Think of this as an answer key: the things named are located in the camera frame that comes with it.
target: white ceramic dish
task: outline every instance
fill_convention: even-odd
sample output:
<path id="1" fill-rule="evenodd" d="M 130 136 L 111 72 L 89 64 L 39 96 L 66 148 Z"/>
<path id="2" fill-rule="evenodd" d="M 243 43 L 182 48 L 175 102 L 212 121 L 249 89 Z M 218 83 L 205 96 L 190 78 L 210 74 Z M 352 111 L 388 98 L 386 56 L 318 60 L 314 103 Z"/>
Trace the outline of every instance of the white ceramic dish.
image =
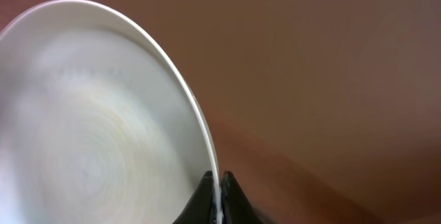
<path id="1" fill-rule="evenodd" d="M 159 45 L 85 0 L 0 35 L 0 223 L 172 223 L 218 166 L 204 116 Z"/>

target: white plate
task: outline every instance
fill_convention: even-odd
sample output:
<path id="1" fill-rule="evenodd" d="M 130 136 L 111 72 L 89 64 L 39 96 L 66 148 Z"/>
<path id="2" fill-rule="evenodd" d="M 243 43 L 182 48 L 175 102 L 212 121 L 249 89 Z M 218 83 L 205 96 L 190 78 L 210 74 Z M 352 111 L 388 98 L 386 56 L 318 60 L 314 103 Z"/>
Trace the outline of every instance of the white plate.
<path id="1" fill-rule="evenodd" d="M 159 45 L 99 3 L 56 0 L 0 36 L 0 223 L 172 223 L 214 146 Z"/>

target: dark object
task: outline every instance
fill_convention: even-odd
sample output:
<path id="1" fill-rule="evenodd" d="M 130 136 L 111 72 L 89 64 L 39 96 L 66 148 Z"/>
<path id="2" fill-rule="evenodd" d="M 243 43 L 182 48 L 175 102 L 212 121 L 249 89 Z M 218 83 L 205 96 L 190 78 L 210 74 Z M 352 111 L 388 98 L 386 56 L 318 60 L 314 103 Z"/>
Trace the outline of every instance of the dark object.
<path id="1" fill-rule="evenodd" d="M 222 189 L 222 224 L 263 224 L 253 211 L 236 178 L 225 172 L 220 183 Z M 213 174 L 206 172 L 181 215 L 173 224 L 216 224 Z"/>

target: brown background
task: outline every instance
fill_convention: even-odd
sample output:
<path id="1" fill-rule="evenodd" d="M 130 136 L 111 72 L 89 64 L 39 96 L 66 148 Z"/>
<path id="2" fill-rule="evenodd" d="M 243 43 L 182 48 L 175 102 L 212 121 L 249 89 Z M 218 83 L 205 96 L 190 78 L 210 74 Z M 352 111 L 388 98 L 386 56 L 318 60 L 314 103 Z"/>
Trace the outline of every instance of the brown background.
<path id="1" fill-rule="evenodd" d="M 42 1 L 0 0 L 0 24 Z M 441 210 L 441 0 L 94 1 L 168 53 L 220 166 L 279 223 Z"/>

